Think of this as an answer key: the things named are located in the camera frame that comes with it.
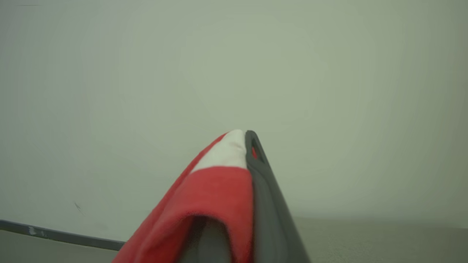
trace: dark gray plastic piece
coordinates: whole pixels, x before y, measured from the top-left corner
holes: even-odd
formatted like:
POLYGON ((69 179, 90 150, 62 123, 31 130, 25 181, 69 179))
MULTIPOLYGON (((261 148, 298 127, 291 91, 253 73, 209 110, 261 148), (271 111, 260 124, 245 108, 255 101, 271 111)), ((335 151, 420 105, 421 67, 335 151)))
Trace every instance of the dark gray plastic piece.
POLYGON ((224 224, 196 217, 178 263, 231 263, 231 247, 224 224))
POLYGON ((96 237, 65 233, 61 231, 51 230, 38 226, 24 225, 6 220, 0 220, 0 230, 55 240, 59 242, 110 250, 120 250, 125 244, 125 242, 122 241, 107 240, 96 237))
POLYGON ((254 131, 245 134, 254 188, 254 263, 310 263, 286 201, 254 131))

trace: red towel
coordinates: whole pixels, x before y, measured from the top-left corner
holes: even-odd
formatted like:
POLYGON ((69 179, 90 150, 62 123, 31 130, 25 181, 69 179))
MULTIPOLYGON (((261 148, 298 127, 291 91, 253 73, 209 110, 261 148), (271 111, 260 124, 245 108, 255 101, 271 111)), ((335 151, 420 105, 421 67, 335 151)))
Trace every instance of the red towel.
POLYGON ((231 131, 201 151, 120 249, 113 263, 176 262, 194 216, 223 222, 233 263, 250 262, 253 190, 244 140, 242 131, 231 131))

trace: dark strip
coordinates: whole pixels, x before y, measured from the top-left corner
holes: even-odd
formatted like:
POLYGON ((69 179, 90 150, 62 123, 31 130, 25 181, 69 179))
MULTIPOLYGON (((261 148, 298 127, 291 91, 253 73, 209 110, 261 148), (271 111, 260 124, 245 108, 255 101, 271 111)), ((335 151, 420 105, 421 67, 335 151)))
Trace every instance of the dark strip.
POLYGON ((28 226, 24 224, 9 222, 5 220, 0 220, 0 230, 55 240, 59 242, 110 250, 120 250, 120 248, 125 244, 125 242, 122 241, 114 241, 84 235, 70 234, 42 227, 28 226))

